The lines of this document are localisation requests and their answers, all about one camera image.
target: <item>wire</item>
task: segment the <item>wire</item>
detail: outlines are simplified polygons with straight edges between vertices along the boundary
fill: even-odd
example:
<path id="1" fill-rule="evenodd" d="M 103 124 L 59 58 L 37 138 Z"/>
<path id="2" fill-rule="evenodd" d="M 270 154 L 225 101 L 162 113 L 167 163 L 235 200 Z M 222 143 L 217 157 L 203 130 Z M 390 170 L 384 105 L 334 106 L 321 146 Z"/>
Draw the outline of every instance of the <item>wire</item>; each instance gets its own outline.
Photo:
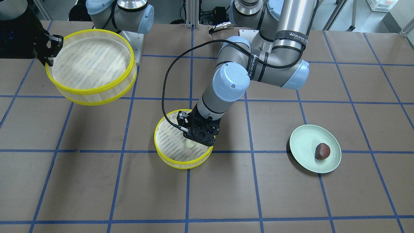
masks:
<path id="1" fill-rule="evenodd" d="M 315 14 L 316 14 L 316 10 L 318 9 L 318 5 L 319 5 L 319 0 L 316 0 L 316 6 L 315 6 L 315 9 L 313 10 L 313 14 L 312 14 L 312 17 L 311 17 L 311 19 L 310 19 L 310 22 L 309 22 L 309 26 L 308 26 L 308 30 L 307 30 L 307 32 L 306 32 L 306 35 L 309 35 L 309 33 L 310 33 L 310 31 L 311 31 L 311 27 L 312 27 L 312 23 L 313 23 L 313 19 L 315 18 Z M 165 112 L 165 107 L 164 107 L 164 100 L 165 100 L 165 88 L 166 88 L 166 84 L 167 84 L 167 78 L 168 78 L 168 74 L 170 73 L 170 70 L 171 70 L 171 68 L 173 67 L 173 65 L 181 58 L 181 57 L 183 57 L 184 55 L 186 55 L 186 54 L 188 54 L 189 52 L 191 52 L 191 51 L 193 51 L 193 50 L 195 50 L 195 49 L 198 49 L 198 48 L 201 48 L 201 47 L 203 47 L 203 46 L 206 46 L 206 45 L 208 45 L 208 44 L 212 44 L 212 43 L 219 43 L 219 42 L 223 42 L 223 43 L 228 43 L 228 44 L 231 44 L 231 45 L 233 45 L 233 46 L 235 46 L 238 50 L 240 50 L 242 53 L 244 53 L 244 54 L 246 54 L 247 56 L 251 56 L 251 54 L 252 53 L 250 53 L 249 51 L 247 51 L 247 50 L 245 50 L 243 47 L 241 47 L 240 45 L 238 45 L 238 44 L 236 44 L 235 42 L 232 42 L 232 41 L 228 41 L 228 40 L 223 40 L 223 39 L 218 39 L 218 40 L 211 40 L 211 41 L 207 41 L 207 42 L 205 42 L 205 43 L 202 43 L 202 44 L 200 44 L 200 45 L 197 45 L 196 47 L 193 47 L 193 48 L 190 48 L 190 49 L 188 49 L 187 51 L 185 51 L 184 53 L 182 53 L 182 54 L 180 54 L 172 63 L 171 63 L 171 65 L 170 65 L 170 67 L 168 67 L 168 69 L 167 69 L 167 72 L 165 73 L 165 78 L 164 78 L 164 85 L 163 85 L 163 87 L 162 87 L 162 99 L 161 99 L 161 107 L 162 107 L 162 113 L 164 114 L 164 117 L 165 117 L 165 119 L 167 120 L 167 122 L 170 124 L 170 125 L 172 125 L 172 126 L 174 126 L 175 128 L 178 128 L 178 129 L 181 129 L 181 126 L 179 126 L 179 125 L 177 125 L 177 124 L 175 124 L 175 123 L 173 123 L 170 119 L 168 119 L 168 116 L 167 116 L 167 113 Z M 301 52 L 299 53 L 299 56 L 298 56 L 298 58 L 294 61 L 294 62 L 292 62 L 292 63 L 290 63 L 290 64 L 288 64 L 288 65 L 284 65 L 284 66 L 274 66 L 274 65 L 271 65 L 271 64 L 268 64 L 267 62 L 265 62 L 265 61 L 262 61 L 262 60 L 260 60 L 260 59 L 258 59 L 258 62 L 259 63 L 261 63 L 261 64 L 263 64 L 264 66 L 267 66 L 267 67 L 270 67 L 270 68 L 275 68 L 275 69 L 284 69 L 284 68 L 289 68 L 289 67 L 292 67 L 292 66 L 294 66 L 296 63 L 298 63 L 298 61 L 301 59 L 301 57 L 302 57 L 302 54 L 303 54 L 303 51 L 305 50 L 305 45 L 302 45 L 302 49 L 301 49 Z"/>

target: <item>round plate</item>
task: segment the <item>round plate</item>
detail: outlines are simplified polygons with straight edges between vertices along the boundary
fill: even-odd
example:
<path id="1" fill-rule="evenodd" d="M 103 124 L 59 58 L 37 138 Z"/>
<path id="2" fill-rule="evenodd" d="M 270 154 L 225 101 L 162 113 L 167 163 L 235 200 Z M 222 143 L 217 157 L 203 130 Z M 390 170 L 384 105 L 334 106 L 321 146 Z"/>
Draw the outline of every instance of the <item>round plate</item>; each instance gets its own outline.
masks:
<path id="1" fill-rule="evenodd" d="M 324 160 L 315 158 L 316 147 L 327 144 L 331 154 Z M 312 172 L 327 173 L 333 171 L 341 162 L 341 147 L 336 138 L 326 129 L 316 125 L 302 125 L 290 136 L 290 149 L 296 161 Z"/>

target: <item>yellow rimmed basket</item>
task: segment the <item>yellow rimmed basket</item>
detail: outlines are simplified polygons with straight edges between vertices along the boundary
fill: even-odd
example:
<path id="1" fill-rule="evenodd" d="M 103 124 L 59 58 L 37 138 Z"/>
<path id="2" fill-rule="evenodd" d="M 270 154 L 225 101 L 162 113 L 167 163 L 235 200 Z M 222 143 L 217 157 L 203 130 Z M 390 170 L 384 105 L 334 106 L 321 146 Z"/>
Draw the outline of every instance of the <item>yellow rimmed basket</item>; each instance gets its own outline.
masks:
<path id="1" fill-rule="evenodd" d="M 137 77 L 137 66 L 135 63 L 134 53 L 130 44 L 122 36 L 107 30 L 102 29 L 88 29 L 72 33 L 64 38 L 63 48 L 69 44 L 92 37 L 105 37 L 115 40 L 126 47 L 130 54 L 130 60 L 125 71 L 113 81 L 99 87 L 91 89 L 75 89 L 65 86 L 53 77 L 52 67 L 46 64 L 46 73 L 49 79 L 55 84 L 59 92 L 72 102 L 81 105 L 102 105 L 112 102 L 123 95 L 125 95 L 134 85 Z"/>
<path id="2" fill-rule="evenodd" d="M 176 111 L 172 111 L 170 113 L 167 114 L 167 117 L 173 122 L 173 123 L 177 123 L 175 116 L 178 114 L 179 111 L 184 111 L 184 112 L 191 112 L 191 109 L 179 109 Z M 160 156 L 160 158 L 170 167 L 173 168 L 177 168 L 177 169 L 182 169 L 182 170 L 186 170 L 186 169 L 191 169 L 191 168 L 195 168 L 197 166 L 200 166 L 203 162 L 205 162 L 208 157 L 210 156 L 211 152 L 213 151 L 213 146 L 211 147 L 207 147 L 204 145 L 201 145 L 199 143 L 197 143 L 196 146 L 199 146 L 200 148 L 203 148 L 203 153 L 198 156 L 197 158 L 194 158 L 192 160 L 188 160 L 188 161 L 178 161 L 175 159 L 172 159 L 172 155 L 167 156 L 165 154 L 165 151 L 163 151 L 163 148 L 161 145 L 159 145 L 159 143 L 157 142 L 157 133 L 160 129 L 160 125 L 164 123 L 164 124 L 168 124 L 169 123 L 166 121 L 166 119 L 163 117 L 157 124 L 156 128 L 155 128 L 155 132 L 154 132 L 154 144 L 155 144 L 155 148 L 156 151 L 158 153 L 158 155 Z M 169 125 L 168 127 L 170 127 L 170 130 L 175 132 L 175 137 L 173 138 L 173 140 L 177 140 L 178 143 L 181 143 L 179 146 L 185 146 L 185 138 L 182 135 L 182 131 L 180 131 L 177 128 L 172 127 L 171 125 Z"/>

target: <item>white basket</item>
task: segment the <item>white basket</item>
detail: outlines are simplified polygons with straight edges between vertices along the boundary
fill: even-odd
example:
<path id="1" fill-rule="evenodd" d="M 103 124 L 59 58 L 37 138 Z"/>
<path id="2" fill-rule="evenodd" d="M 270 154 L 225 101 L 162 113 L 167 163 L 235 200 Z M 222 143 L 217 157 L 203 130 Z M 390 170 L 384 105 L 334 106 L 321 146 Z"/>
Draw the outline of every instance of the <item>white basket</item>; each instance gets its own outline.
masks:
<path id="1" fill-rule="evenodd" d="M 372 11 L 389 12 L 398 0 L 366 0 Z"/>

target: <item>velcro strap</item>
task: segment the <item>velcro strap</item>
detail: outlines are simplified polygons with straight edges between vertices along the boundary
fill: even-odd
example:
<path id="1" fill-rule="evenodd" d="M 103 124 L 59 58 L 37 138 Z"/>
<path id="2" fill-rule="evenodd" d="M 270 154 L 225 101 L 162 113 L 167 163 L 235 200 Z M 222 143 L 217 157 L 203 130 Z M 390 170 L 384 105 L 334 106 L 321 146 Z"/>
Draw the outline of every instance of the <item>velcro strap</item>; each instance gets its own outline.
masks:
<path id="1" fill-rule="evenodd" d="M 249 61 L 247 62 L 247 72 L 249 74 L 250 80 L 253 79 L 253 74 L 256 71 L 256 66 L 258 65 L 260 55 L 260 49 L 252 49 L 249 56 Z"/>
<path id="2" fill-rule="evenodd" d="M 288 39 L 288 40 L 297 41 L 305 46 L 308 43 L 308 36 L 306 36 L 303 33 L 290 31 L 290 30 L 284 30 L 284 31 L 277 32 L 276 35 L 274 36 L 274 41 L 280 40 L 280 39 Z"/>

